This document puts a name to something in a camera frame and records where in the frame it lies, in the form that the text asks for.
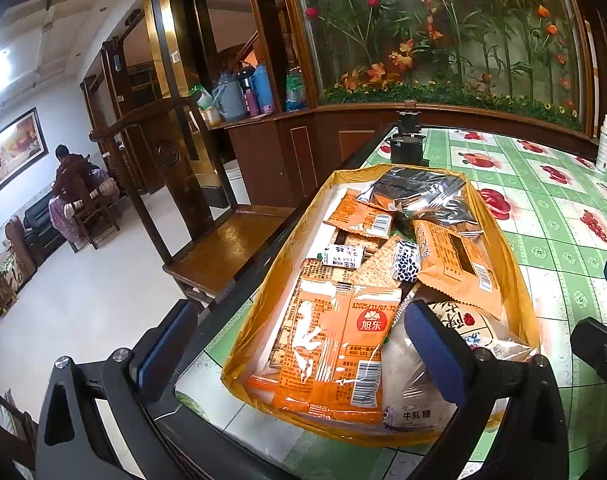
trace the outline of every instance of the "blue thermos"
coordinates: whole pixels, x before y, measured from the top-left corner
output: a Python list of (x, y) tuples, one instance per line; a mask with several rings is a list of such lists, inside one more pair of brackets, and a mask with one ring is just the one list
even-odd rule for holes
[(252, 81), (254, 83), (254, 89), (256, 90), (256, 97), (259, 101), (259, 109), (264, 114), (272, 112), (274, 110), (274, 101), (272, 101), (270, 80), (267, 78), (267, 70), (264, 63), (259, 63), (256, 66)]
[(223, 118), (228, 122), (248, 117), (241, 86), (238, 84), (237, 78), (230, 72), (221, 74), (214, 102), (218, 103)]

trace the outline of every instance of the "glass display case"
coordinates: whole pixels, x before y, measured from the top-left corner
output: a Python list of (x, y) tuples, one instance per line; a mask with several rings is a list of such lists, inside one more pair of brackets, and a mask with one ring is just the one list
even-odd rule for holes
[(570, 0), (299, 0), (322, 104), (464, 105), (584, 130)]

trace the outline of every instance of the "black sofa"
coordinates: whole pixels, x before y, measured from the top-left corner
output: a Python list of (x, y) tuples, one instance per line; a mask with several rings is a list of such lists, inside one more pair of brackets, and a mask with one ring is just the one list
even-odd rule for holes
[(52, 226), (50, 221), (48, 203), (51, 198), (52, 192), (49, 192), (26, 210), (24, 218), (26, 246), (37, 265), (41, 265), (65, 242), (65, 237)]

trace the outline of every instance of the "white floor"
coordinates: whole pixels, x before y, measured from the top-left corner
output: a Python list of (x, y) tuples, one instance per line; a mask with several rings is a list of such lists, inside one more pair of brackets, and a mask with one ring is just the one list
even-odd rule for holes
[[(170, 193), (164, 188), (144, 200), (170, 252), (178, 251), (189, 235)], [(86, 245), (75, 254), (61, 246), (0, 319), (0, 393), (11, 388), (17, 407), (36, 421), (57, 357), (84, 363), (131, 348), (183, 297), (132, 204), (124, 199), (120, 206), (120, 232), (107, 235), (98, 251)], [(100, 410), (123, 465), (140, 475), (107, 402)]]

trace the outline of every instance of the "ceiling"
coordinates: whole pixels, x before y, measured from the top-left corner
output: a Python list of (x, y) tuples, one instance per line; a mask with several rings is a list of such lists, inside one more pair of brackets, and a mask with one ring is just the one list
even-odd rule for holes
[[(248, 0), (208, 0), (211, 9), (250, 12)], [(0, 20), (0, 51), (8, 52), (10, 85), (0, 92), (0, 113), (26, 94), (63, 76), (81, 80), (96, 63), (103, 41), (125, 30), (141, 0), (29, 0)]]

